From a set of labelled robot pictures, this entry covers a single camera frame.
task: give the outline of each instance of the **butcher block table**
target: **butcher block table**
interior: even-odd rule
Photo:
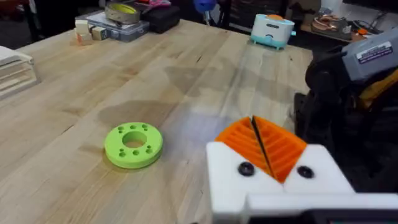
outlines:
[[[0,223],[209,223],[206,143],[252,114],[291,130],[307,92],[311,51],[235,32],[181,21],[130,43],[72,36],[19,49],[42,83],[0,101]],[[135,121],[162,132],[163,153],[121,169],[104,139]]]

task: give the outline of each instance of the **green ring hole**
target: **green ring hole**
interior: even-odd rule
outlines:
[[[130,148],[141,147],[147,142],[147,136],[139,131],[130,131],[123,136],[122,142]]]

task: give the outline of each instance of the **black screw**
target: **black screw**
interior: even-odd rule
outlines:
[[[311,168],[309,168],[307,166],[299,166],[297,168],[297,172],[298,172],[298,174],[300,174],[300,176],[307,178],[307,179],[312,179],[315,176],[315,174],[313,173]]]
[[[238,172],[245,177],[250,177],[254,174],[254,166],[250,162],[242,162],[238,166]]]

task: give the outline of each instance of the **black case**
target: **black case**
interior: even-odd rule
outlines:
[[[142,4],[132,3],[132,7],[144,12],[146,7]],[[162,34],[180,22],[180,8],[177,6],[156,7],[145,14],[141,14],[143,21],[149,22],[149,30]]]

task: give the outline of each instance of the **white ridged tray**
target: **white ridged tray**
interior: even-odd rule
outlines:
[[[39,82],[32,57],[0,46],[0,100]]]

